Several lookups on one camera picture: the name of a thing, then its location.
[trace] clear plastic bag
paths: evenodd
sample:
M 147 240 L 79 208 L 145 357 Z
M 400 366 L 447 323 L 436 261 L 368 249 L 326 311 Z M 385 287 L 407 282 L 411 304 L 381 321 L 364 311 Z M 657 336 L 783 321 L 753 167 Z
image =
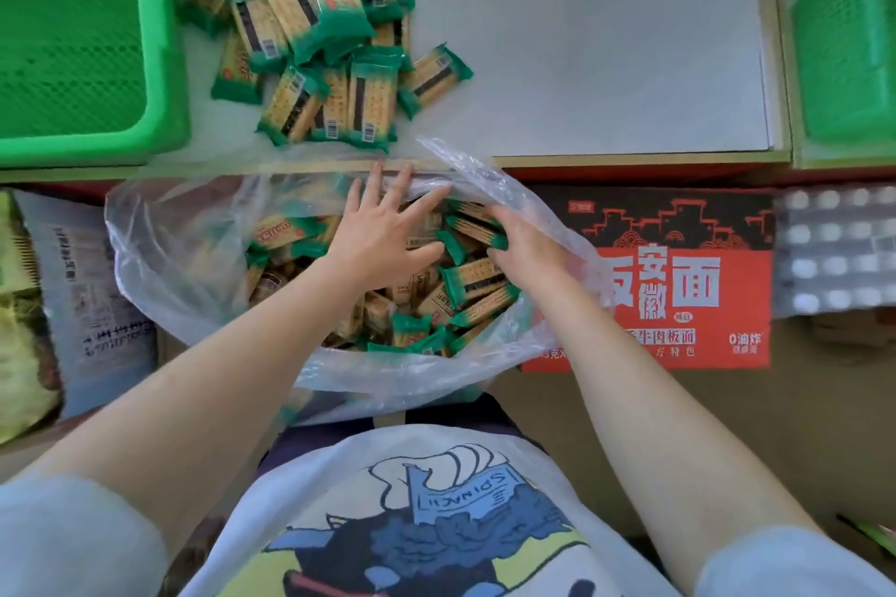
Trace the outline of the clear plastic bag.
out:
M 595 249 L 567 229 L 517 180 L 440 140 L 420 140 L 443 171 L 417 170 L 408 199 L 446 182 L 452 198 L 499 203 L 523 214 L 574 256 L 577 278 L 612 307 L 611 271 Z M 339 215 L 345 196 L 328 185 L 333 173 L 274 174 L 302 160 L 305 146 L 266 150 L 245 176 L 159 179 L 150 163 L 109 192 L 106 226 L 115 249 L 121 292 L 147 317 L 186 344 L 196 344 L 247 309 L 245 250 L 257 222 L 290 194 L 291 216 Z M 359 158 L 336 148 L 334 159 Z M 297 189 L 306 201 L 294 200 Z M 547 323 L 525 293 L 458 355 L 357 353 L 323 349 L 298 373 L 295 388 L 312 401 L 288 422 L 336 422 L 406 410 L 479 384 L 557 346 Z

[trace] cartoon print on shirt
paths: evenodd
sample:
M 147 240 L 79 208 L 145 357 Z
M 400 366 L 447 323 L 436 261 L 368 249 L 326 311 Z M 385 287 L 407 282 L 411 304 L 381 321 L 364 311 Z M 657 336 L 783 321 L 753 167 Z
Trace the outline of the cartoon print on shirt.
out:
M 220 597 L 597 597 L 592 563 L 560 509 L 504 456 L 463 444 L 342 481 Z

